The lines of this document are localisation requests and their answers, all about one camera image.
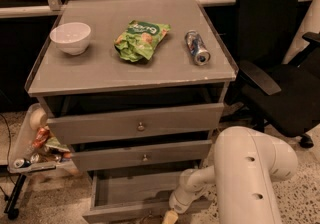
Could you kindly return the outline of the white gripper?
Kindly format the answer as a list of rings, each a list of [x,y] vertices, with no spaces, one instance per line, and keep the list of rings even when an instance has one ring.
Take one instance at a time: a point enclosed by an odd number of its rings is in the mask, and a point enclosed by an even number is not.
[[[188,192],[182,187],[177,187],[169,198],[169,207],[173,210],[168,210],[165,213],[162,224],[175,224],[179,218],[178,214],[185,213],[194,200],[194,192]]]

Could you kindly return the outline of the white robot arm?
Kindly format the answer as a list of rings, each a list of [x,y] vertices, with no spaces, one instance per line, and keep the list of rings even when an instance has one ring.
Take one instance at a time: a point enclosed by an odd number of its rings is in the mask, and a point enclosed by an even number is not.
[[[285,141],[229,127],[217,137],[211,166],[180,174],[162,224],[175,224],[211,184],[216,186],[220,224],[282,224],[272,183],[290,179],[297,167],[297,155]]]

